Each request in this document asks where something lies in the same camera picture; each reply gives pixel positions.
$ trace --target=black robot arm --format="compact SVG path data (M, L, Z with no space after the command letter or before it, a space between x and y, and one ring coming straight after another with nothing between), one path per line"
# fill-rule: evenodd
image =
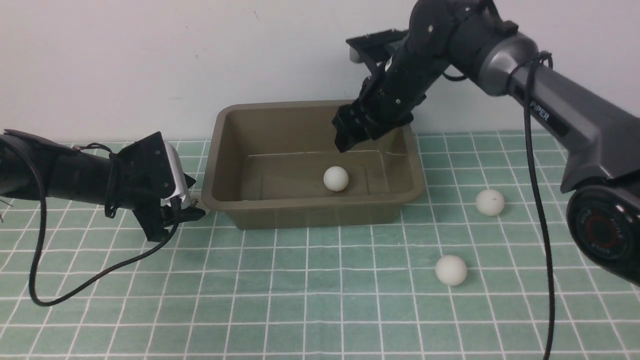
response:
M491 0L420 0L407 31L347 43L352 61L372 74L333 120L340 151L410 123L425 92L453 65L488 95L514 98L568 149L561 191L575 190L567 221L576 244L640 286L640 119L539 66L548 53L502 20Z

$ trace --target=black cable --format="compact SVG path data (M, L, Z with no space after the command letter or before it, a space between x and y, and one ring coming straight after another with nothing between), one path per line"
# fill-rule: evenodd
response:
M173 223L173 227L171 228L171 231L169 232L169 234L167 235L167 237L161 241L160 243L158 243L155 247L147 250L146 252L138 255L138 256L134 256L131 259L122 261L120 263L117 263L107 269L104 269L103 271L99 272L98 274L96 274L95 276L93 276L91 279L87 280L86 282L84 282L82 285L78 286L77 288L75 288L74 290L70 291L69 293L67 293L66 295L63 295L55 300L52 301L42 301L38 298L38 295L36 294L36 274L38 272L38 265L40 264L40 258L42 257L42 249L44 247L44 239L45 239L45 234L47 231L47 194L46 194L46 189L44 186L44 181L42 180L42 175L40 174L40 172L38 171L38 168L36 167L36 165L33 163L33 161L31 161L31 159L29 159L29 156L25 155L18 147L14 146L13 144L4 141L2 139L0 139L0 141L2 141L5 146L13 151L13 153L16 154L16 156L18 156L22 161L24 161L24 163L27 165L27 167L29 168L29 170L31 171L31 174L33 175L36 184L38 185L38 192L39 192L39 198L40 198L40 230L38 232L38 241L36 242L36 250L33 254L33 262L31 263L31 270L29 271L29 296L31 297L31 300L39 306L53 306L53 305L57 305L63 301L68 300L69 298L73 297L74 295L78 294L80 291L83 291L84 289L86 289L87 287L89 287L91 284L95 283L96 281L98 281L100 278L104 277L105 275L107 275L108 273L118 270L119 268L122 268L123 266L127 266L130 264L135 263L136 261L142 260L150 255L152 255L153 253L157 252L158 250L160 250L161 248L163 248L173 237L173 235L175 234L175 232L178 229L178 224L179 222L177 221L177 219L180 217L180 200L177 197L171 198L170 203L171 203L171 207L173 209L173 215L174 215L174 219L175 222Z
M109 153L111 168L109 169L107 191L104 194L104 216L108 218L115 218L116 212L118 211L118 205L114 204L113 194L115 193L116 179L118 178L120 171L120 159L110 147L97 142L92 142L87 146L76 145L74 146L74 149L78 151L99 149Z
M529 68L529 73L527 75L527 84L524 90L524 133L525 143L527 147L529 178L531 179L533 197L536 201L536 209L538 210L538 217L540 218L540 229L542 230L542 240L545 247L545 259L547 261L547 282L549 288L549 325L547 332L547 346L545 347L545 353L542 358L544 360L548 360L551 355L551 347L554 341L554 327L556 322L556 291L554 289L554 270L553 261L551 259L551 241L549 240L547 218L545 216L545 210L542 206L540 189L538 188L538 177L536 175L536 165L533 158L533 141L531 138L531 107L529 106L531 103L536 71L538 67L545 61L547 61L548 66L553 69L553 59L551 58L551 54L546 51L540 52L540 54L531 62L531 67Z
M453 82L458 82L458 81L464 81L466 79L468 79L468 77L461 75L461 76L451 76L448 75L446 73L442 73L442 76L444 76L445 79L449 80L449 81L453 81Z

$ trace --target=white ball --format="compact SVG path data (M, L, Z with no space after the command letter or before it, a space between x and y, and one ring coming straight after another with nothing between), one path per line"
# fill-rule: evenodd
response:
M504 196L497 190L485 190L476 197L476 207L488 217L497 216L504 209Z
M460 285L467 278L467 264L458 256L445 255L436 263L436 277L445 285Z
M349 184L349 174L341 167L330 167L324 172L324 185L333 192L343 191Z

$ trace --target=olive plastic tub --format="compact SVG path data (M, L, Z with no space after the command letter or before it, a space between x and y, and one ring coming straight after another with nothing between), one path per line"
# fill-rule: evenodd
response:
M346 101L235 105L216 121L202 200L239 229L385 224L423 193L424 176L409 126L341 154L332 119ZM324 187L340 166L349 185Z

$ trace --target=white grid line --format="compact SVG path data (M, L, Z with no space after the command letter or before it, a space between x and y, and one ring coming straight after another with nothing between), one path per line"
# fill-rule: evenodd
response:
M504 150L504 144L502 143L502 138L500 136L498 136L498 140L500 141L500 146L502 146L502 150ZM515 178L516 184L518 185L518 191L520 192L520 196L522 197L522 199L524 200L524 193L522 192L522 189L520 188L520 182L518 181L518 178L516 177L515 171L513 170L513 168L511 167L511 160L509 160L509 158L507 157L507 163L509 164L509 168L511 169L511 175ZM527 210L527 215L529 216L529 219L531 220L531 222L533 223L533 215L531 214L531 211L529 210L529 207L526 206L526 210ZM542 251L544 252L544 244L542 243L542 234L540 233L541 230L538 229L538 225L534 225L534 230L536 232L536 236L538 237L539 241L540 241L540 247L542 248ZM557 281L556 276L554 275L554 279L555 279L555 284L556 287L559 284L559 281ZM563 306L565 309L567 309L567 313L569 312L569 307L567 306L566 300L564 298L564 296L560 296L560 298L562 299L563 302ZM584 351L584 347L582 345L582 339L580 338L580 334L578 333L578 328L576 328L575 323L572 322L572 327L573 327L573 331L575 333L576 338L578 339L578 343L580 344L580 348Z
M420 343L420 352L422 352L422 360L426 360L424 357L424 343L422 342L422 329L420 328L420 313L418 312L418 300L415 297L415 285L413 282L413 269L411 268L411 256L409 256L409 248L406 246L406 230L404 228L404 215L400 212L400 223L402 226L402 237L404 240L404 252L406 253L406 264L409 268L409 281L411 282L411 293L413 298L413 312L415 313L416 327L418 328L418 341Z
M69 208L69 206L71 206L71 201L69 201L69 203L67 204L67 209ZM96 206L95 209L93 210L93 214L91 215L91 220L89 220L89 223L86 226L86 230L85 230L85 232L83 234L82 239L80 240L80 243L78 244L78 248L80 248L80 246L82 246L82 242L86 238L86 234L89 231L89 227L91 225L91 221L93 221L93 218L95 218L95 214L96 214L96 212L98 212L98 208L99 207ZM64 221L64 218L66 217L66 215L67 215L67 212L64 212L62 214L62 217L60 217L60 220L58 221L58 226L57 227L60 227L60 224L62 224L62 221ZM54 236L56 235L56 233L57 233L57 230L54 230L53 233L51 233L51 240L49 240L49 243L47 244L47 249L53 243ZM60 291L65 286L65 281L67 281L67 277L68 277L69 273L71 272L71 269L74 266L74 262L76 261L77 255L78 255L78 253L76 252L74 254L74 257L71 259L71 262L69 263L69 266L67 268L67 273L62 277L62 282L60 283L60 287L56 291L56 294L55 294L54 298L57 298L57 297L60 296ZM104 258L105 263L106 263L108 257L109 257L109 254L107 253L107 256ZM43 323L47 323L49 321L49 317L51 316L51 311L52 310L53 310L53 307L51 307L51 306L47 309L47 315L45 316ZM29 359L33 355L33 350L35 349L36 344L38 343L38 340L40 339L40 335L42 335L42 331L43 330L44 330L44 327L40 328L40 330L38 331L38 334L36 335L35 340L33 340L33 344L31 345L31 348L29 349L29 356L27 356L27 359Z
M474 150L477 150L476 149L476 141L474 140L473 137L471 138L471 143L474 146ZM477 153L476 153L476 157L478 159L478 162L480 162L480 156L478 156ZM484 169L482 169L482 176L484 178L484 183L486 185L486 188L489 189L490 185L489 185L489 181L487 181ZM533 316L533 311L531 310L531 305L529 303L529 299L527 298L527 296L525 294L526 291L525 291L525 288L524 288L524 283L522 281L522 278L520 277L520 271L518 270L515 258L513 257L513 253L511 251L511 245L509 243L509 238L507 237L507 233L504 230L504 225L502 224L502 218L500 216L498 216L498 224L500 224L500 231L502 231L502 235L504 236L504 241L507 244L507 251L509 252L509 257L511 258L511 263L513 264L513 267L515 269L516 277L518 279L518 283L520 284L520 289L522 289L522 297L524 298L525 305L527 306L527 312L529 313L529 317L531 318L531 321L533 322L535 320L535 317ZM538 331L538 328L536 326L534 326L533 328L534 328L534 331L536 332L536 337L538 338L538 344L540 345L540 350L543 350L544 349L544 345L542 344L542 339L540 338L540 332Z
M213 242L213 237L215 234L215 230L211 229L211 236L209 237L209 246ZM184 360L187 360L187 356L189 355L189 344L191 343L191 335L193 334L193 326L196 324L196 314L198 313L198 306L200 305L200 294L202 293L202 283L204 282L204 275L206 272L204 271L207 268L207 262L209 261L210 250L207 250L207 255L204 257L204 264L202 264L202 276L200 276L200 284L198 285L198 295L196 296L195 306L193 307L193 315L191 316L191 323L189 324L189 335L187 336L187 345L184 348Z
M342 277L342 227L338 226L338 266L340 267L340 360L344 360L344 281Z
M561 154L562 154L563 159L566 161L566 158L564 157L564 154L562 152L561 152ZM545 179L547 178L547 176L545 175L544 172L542 172L542 176L545 177ZM556 195L553 192L551 192L551 195L554 197L554 200L556 200L556 206L558 207L558 211L560 211L560 215L566 221L566 217L563 214L562 209L560 209L560 206L557 204ZM593 279L593 275L591 274L591 271L588 270L587 262L584 259L585 257L584 257L584 255L582 253L580 253L579 256L580 256L580 261L584 265L585 271L587 272L587 276L589 277L589 280L591 281L591 284L593 285L593 289L595 290L596 295L598 296L598 300L600 301L600 303L602 305L602 308L604 309L604 312L607 315L607 319L611 322L612 321L611 313L609 312L609 308L607 307L607 304L604 302L604 299L602 298L602 294L600 293L600 290L598 289L598 285L596 284L595 280ZM622 341L622 337L620 336L620 332L618 331L618 328L615 326L614 323L612 323L611 327L613 328L613 332L615 333L618 341L620 342L620 346L625 351L625 357L627 358L627 360L631 360L631 357L629 356L629 353L627 352L627 347L625 346L624 341Z
M407 270L407 269L393 269L393 268L385 268L385 270ZM483 268L483 270L494 270L491 268ZM512 270L512 269L495 269L495 270ZM601 291L600 292L602 295L635 295L634 291ZM340 295L339 292L335 292L335 291L313 291L313 292L307 292L307 294L309 295ZM349 294L349 295L410 295L411 293L360 293L360 292L345 292L345 294ZM449 296L448 293L421 293L421 292L416 292L416 295L421 295L421 296ZM479 296L479 295L485 295L486 293L482 292L482 293L476 293L476 292L469 292L469 293L453 293L452 295L455 297L459 297L459 296ZM595 293L593 291L558 291L556 292L556 294L563 294L563 295L594 295ZM491 295L493 296L513 296L513 295L522 295L522 292L504 292L504 293L491 293ZM527 295L548 295L547 292L544 291L527 291ZM221 294L221 295L201 295L200 297L202 298L221 298L221 297L232 297L232 294ZM236 297L265 297L266 295L264 294L236 294ZM277 294L272 294L272 297L287 297L287 296L300 296L300 293L277 293ZM190 298L195 298L196 295L141 295L141 296L130 296L127 297L128 299L160 299L160 298L165 298L165 299L190 299ZM78 299L78 300L87 300L89 299L89 296L76 296L74 297L74 299ZM122 299L121 296L93 296L91 299ZM0 297L0 300L30 300L29 297Z
M273 268L275 267L275 264L276 264L276 248L277 247L278 247L278 229L276 229L274 233L273 253L271 254L271 276L269 277L269 295L267 299L267 322L264 327L264 344L262 344L262 352L264 354L262 355L262 360L265 360L267 356L266 354L267 354L267 341L269 340L269 324L271 323L271 300L272 300L271 293L273 290L273 274L274 274Z
M302 351L305 352L307 350L307 292L309 290L309 228L307 228L307 248L305 249L305 298L304 298L304 312L303 319L304 323L302 324Z
M246 231L242 232L242 242L240 244L241 248L240 248L240 255L238 256L238 266L237 266L237 272L236 272L236 283L234 285L234 294L231 297L231 310L229 311L229 325L227 326L227 337L225 339L225 354L224 357L222 358L222 360L226 360L227 358L227 354L228 354L228 349L229 349L229 337L231 335L231 320L233 319L234 316L234 307L236 305L236 293L238 290L238 281L240 279L240 265L242 264L242 253L243 253L243 248L244 248L244 238L246 237Z
M123 214L122 218L120 219L120 225L122 225L122 222L124 221L124 218L125 218L125 214ZM118 230L116 230L115 233L113 234L113 239L111 239L111 245L109 246L109 250L107 251L107 256L105 256L104 262L102 263L102 268L104 268L106 266L106 264L107 264L107 261L109 259L109 253L111 252L111 248L113 247L113 244L114 244L117 236L118 236ZM78 323L78 327L76 329L76 332L74 333L74 339L71 341L71 345L69 345L69 349L67 351L67 356L71 356L71 352L73 351L73 349L74 349L74 347L76 345L76 340L77 340L78 334L80 333L80 329L82 329L82 325L84 323L84 319L86 318L86 314L89 312L89 308L91 306L91 300L92 300L93 294L95 293L95 290L97 288L98 288L98 284L96 283L96 284L93 285L93 289L91 289L91 293L89 294L89 297L88 297L88 299L86 301L86 304L84 306L84 312L82 314L82 317L80 318L80 322Z
M373 259L373 281L376 284L376 310L378 312L378 332L380 333L380 351L382 352L382 360L385 360L385 342L383 341L382 336L382 316L380 313L380 289L378 288L378 269L376 268L376 247L374 236L373 236L373 226L369 226L369 231L371 233L371 252Z
M555 354L566 354L566 355L582 355L582 354L624 354L622 350L585 350L585 351L576 351L576 350L555 350ZM630 354L640 354L640 350L630 350ZM268 355L270 356L309 356L309 355L336 355L339 356L340 352L270 352ZM366 356L366 355L422 355L418 351L407 351L407 352L398 352L398 351L389 351L389 352L347 352L346 355L350 356ZM425 352L424 355L427 356L437 356L437 355L502 355L502 352L499 351L433 351L433 352ZM542 355L540 351L533 350L507 350L504 352L506 355ZM211 353L197 353L191 354L193 357L209 357L209 356L225 356L226 353L222 352L211 352ZM24 358L26 354L8 354L3 355L3 358L12 358L19 357ZM74 354L73 357L104 357L107 354L95 353L95 354ZM182 353L133 353L133 354L117 354L116 357L141 357L141 356L160 356L160 357L179 357L182 356ZM262 356L262 352L238 352L233 353L233 356ZM51 357L57 358L62 357L65 358L64 355L51 355L51 354L38 354L38 357Z
M146 240L145 240L145 242L143 242L140 245L140 249L138 249L140 251L140 254L142 254L145 251L145 245L146 245ZM120 309L120 314L118 314L118 320L116 321L115 329L113 331L113 334L111 334L111 340L109 341L109 347L107 348L107 354L109 354L111 352L111 348L113 347L113 343L115 341L115 338L116 338L116 335L117 335L117 332L118 332L118 328L123 326L121 324L122 323L122 317L123 317L124 312L125 312L126 307L127 307L127 301L132 298L129 294L131 294L131 289L133 288L133 282L134 282L134 280L136 278L136 274L137 274L136 272L137 272L137 270L139 268L140 268L140 261L137 261L136 262L136 266L134 266L134 271L131 274L131 280L129 280L129 285L127 287L127 292L125 293L124 298L122 300L122 308ZM94 296L93 299L100 299L100 297Z
M206 150L207 146L206 143L202 143L202 152L200 153L200 161L198 162L198 171L200 171L200 169L202 168L202 160L204 159L204 152ZM213 223L216 223L216 219L218 218L218 213L216 213L213 217ZM193 307L193 314L191 315L191 324L189 325L189 334L187 335L187 344L184 347L184 357L183 360L187 360L187 356L189 355L189 344L191 343L191 335L193 333L193 324L195 323L195 319L196 319L196 314L198 312L198 305L200 303L200 293L202 292L202 283L204 282L204 275L205 270L207 270L207 262L209 260L209 254L211 253L211 251L209 250L211 248L211 244L213 243L213 234L214 234L215 230L212 228L211 229L211 235L209 237L209 246L207 246L207 254L204 257L204 264L202 264L202 276L200 276L200 284L198 285L198 296L196 297L196 302L195 302L195 306Z
M418 142L418 151L420 151L420 142ZM424 163L422 161L422 157L420 157L420 164L422 165L422 168L424 169ZM426 182L426 192L427 192L427 196L429 197L429 209L431 210L431 218L433 219L433 223L436 224L436 213L433 210L433 205L431 203L431 191L430 191L430 185L429 183L427 183L427 179L425 177L425 182ZM436 240L438 241L438 250L440 252L440 257L443 256L443 252L442 252L442 246L440 244L440 233L438 232L438 225L436 224L434 226L434 230L436 232ZM453 320L454 323L456 324L456 332L458 333L458 345L460 346L460 352L461 352L461 356L462 356L462 360L466 360L467 356L465 355L465 347L463 345L462 342L462 332L460 331L460 323L458 322L458 315L456 314L456 304L453 301L453 295L452 295L452 291L450 287L447 287L447 291L449 292L449 302L451 303L451 311L453 312Z
M29 228L29 226L31 225L31 222L33 221L33 219L35 218L35 215L38 213L38 210L40 209L40 205L38 205L36 207L35 210L33 210L33 214L31 215L31 218L29 219L29 222L27 223L27 226L22 230L22 234L20 234L20 236L18 237L18 240L15 242L15 245L13 246L13 249L15 250L18 247L18 244L20 243L20 241L22 240L22 238L24 237L24 233L26 232L26 229ZM3 272L4 267L9 263L9 260L11 260L11 255L13 253L10 253L9 256L6 259L6 262L4 263L4 265L2 267L0 267L0 274ZM27 291L28 289L28 283L26 283L22 289L21 294L24 294L25 291ZM9 326L13 316L15 315L15 313L18 311L18 307L20 306L20 302L16 301L15 306L13 307L13 311L11 312L11 315L9 315L9 317L6 320L6 323L4 324L4 326L2 327L2 329L0 329L0 339L3 338L4 336L4 332L7 329L7 327ZM38 339L36 338L32 344L31 349L29 350L29 353L31 353L33 351L33 347L35 346L35 343Z
M475 297L477 296L482 296L485 295L485 293L479 293L477 295L474 295ZM639 323L640 319L638 320L557 320L557 323L584 323L584 324L588 324L588 323ZM340 321L338 320L312 320L312 321L279 321L279 322L272 322L269 321L267 322L266 320L263 322L197 322L195 323L195 325L199 325L199 326L216 326L216 325L229 325L229 324L233 324L233 325L266 325L266 324L270 324L270 325L303 325L303 324L318 324L318 323L323 323L323 324L338 324L340 323ZM377 321L377 320L348 320L344 322L345 324L369 324L369 325L378 325L379 323L382 324L405 324L405 325L415 325L416 321L415 320L382 320L382 321ZM424 320L424 321L418 321L417 323L420 324L429 324L429 325L441 325L441 324L463 324L463 325L478 325L478 324L488 324L488 325L493 325L495 323L497 324L531 324L531 323L538 323L538 324L546 324L548 323L548 320L534 320L534 321L530 321L530 320L458 320L458 321L452 321L452 320ZM163 323L163 322L157 322L156 325L157 326L181 326L181 325L189 325L190 322L188 320L185 320L184 322L168 322L168 323ZM152 325L151 323L123 323L120 325L117 325L117 327L137 327L137 326L150 326ZM58 327L77 327L78 324L76 323L56 323L56 324L44 324L44 325L40 325L40 324L34 324L34 323L20 323L20 324L10 324L7 325L7 327L52 327L52 328L58 328ZM116 327L115 323L84 323L82 324L82 327Z
M447 149L447 152L449 150L449 144L447 141L447 137L445 136L444 138L444 147L445 149ZM462 194L460 193L460 188L458 187L458 178L456 177L456 172L451 170L451 173L453 174L453 183L456 185L456 189L458 191L458 197L460 198L460 202L462 202ZM469 219L467 218L467 209L465 207L462 207L462 213L465 216L465 222L467 223L467 231L469 233L469 236L471 237L471 244L474 250L474 253L476 254L476 261L478 263L478 273L480 274L480 280L482 280L482 284L484 286L484 291L486 292L486 299L487 302L489 303L489 311L491 312L491 318L493 319L494 322L494 327L495 327L495 333L498 336L498 344L500 345L500 351L502 351L503 355L502 358L504 360L507 360L506 355L504 355L504 345L502 344L502 336L500 335L500 329L498 328L498 324L495 322L495 311L493 311L493 304L491 302L491 297L489 296L489 288L486 285L486 281L484 279L484 272L480 263L480 255L478 254L478 251L476 249L475 245L475 241L474 241L474 235L473 232L471 231L471 226L468 224L469 223Z

